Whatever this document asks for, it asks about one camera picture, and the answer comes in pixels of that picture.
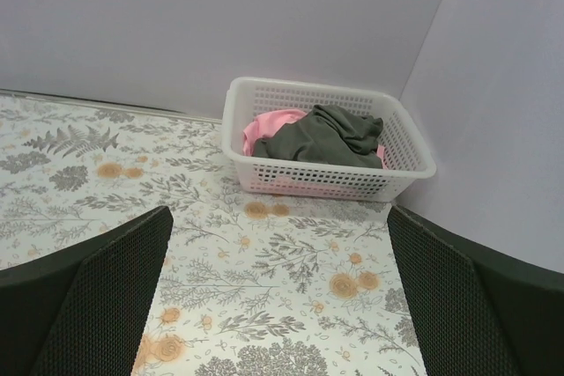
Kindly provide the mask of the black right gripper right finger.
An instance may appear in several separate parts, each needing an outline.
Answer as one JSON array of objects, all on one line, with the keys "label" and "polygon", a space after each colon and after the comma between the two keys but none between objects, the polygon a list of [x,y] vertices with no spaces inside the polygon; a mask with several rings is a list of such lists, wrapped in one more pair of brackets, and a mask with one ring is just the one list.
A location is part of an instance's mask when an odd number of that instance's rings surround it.
[{"label": "black right gripper right finger", "polygon": [[561,375],[563,275],[400,206],[387,219],[429,375]]}]

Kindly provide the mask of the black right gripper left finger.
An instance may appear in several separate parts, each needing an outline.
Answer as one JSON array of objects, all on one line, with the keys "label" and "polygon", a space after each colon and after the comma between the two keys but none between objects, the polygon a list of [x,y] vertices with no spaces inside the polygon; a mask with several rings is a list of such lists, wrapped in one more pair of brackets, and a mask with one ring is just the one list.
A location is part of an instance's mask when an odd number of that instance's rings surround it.
[{"label": "black right gripper left finger", "polygon": [[160,206],[1,272],[3,375],[129,375],[167,254]]}]

